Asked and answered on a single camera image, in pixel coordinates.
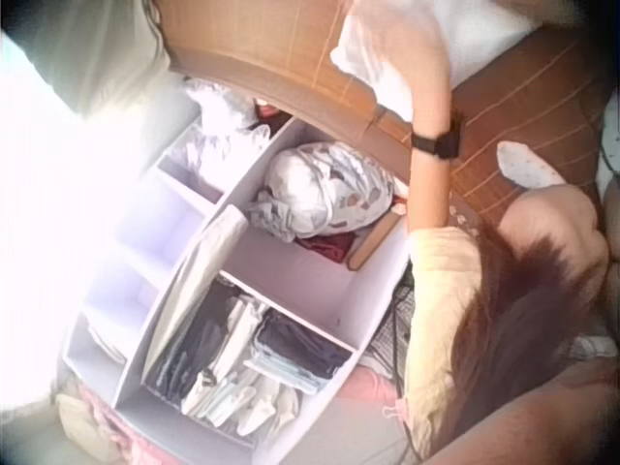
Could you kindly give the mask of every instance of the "person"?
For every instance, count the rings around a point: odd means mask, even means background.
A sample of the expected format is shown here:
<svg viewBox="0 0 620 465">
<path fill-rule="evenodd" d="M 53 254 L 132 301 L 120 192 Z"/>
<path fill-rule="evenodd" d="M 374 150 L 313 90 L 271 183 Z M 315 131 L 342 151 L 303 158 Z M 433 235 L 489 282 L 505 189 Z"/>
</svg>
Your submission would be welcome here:
<svg viewBox="0 0 620 465">
<path fill-rule="evenodd" d="M 415 17 L 351 8 L 413 97 L 404 417 L 415 449 L 430 464 L 584 463 L 620 400 L 617 347 L 595 312 L 608 257 L 594 204 L 554 186 L 522 195 L 478 239 L 449 227 L 458 125 L 438 24 L 422 3 Z"/>
</svg>

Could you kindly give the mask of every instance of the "pink fabric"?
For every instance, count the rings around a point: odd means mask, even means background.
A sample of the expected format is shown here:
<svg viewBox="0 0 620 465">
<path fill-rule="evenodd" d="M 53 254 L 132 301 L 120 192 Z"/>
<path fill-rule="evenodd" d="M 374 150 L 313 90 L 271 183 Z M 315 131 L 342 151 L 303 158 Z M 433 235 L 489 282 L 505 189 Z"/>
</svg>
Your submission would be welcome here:
<svg viewBox="0 0 620 465">
<path fill-rule="evenodd" d="M 132 465 L 182 465 L 181 462 L 151 444 L 118 417 L 116 412 L 97 394 L 85 386 L 80 386 L 82 398 L 93 408 L 93 415 L 98 422 L 104 422 L 118 433 L 112 439 L 123 451 L 123 455 Z"/>
<path fill-rule="evenodd" d="M 396 403 L 396 387 L 371 368 L 357 366 L 340 388 L 338 397 L 377 403 L 392 407 Z"/>
</svg>

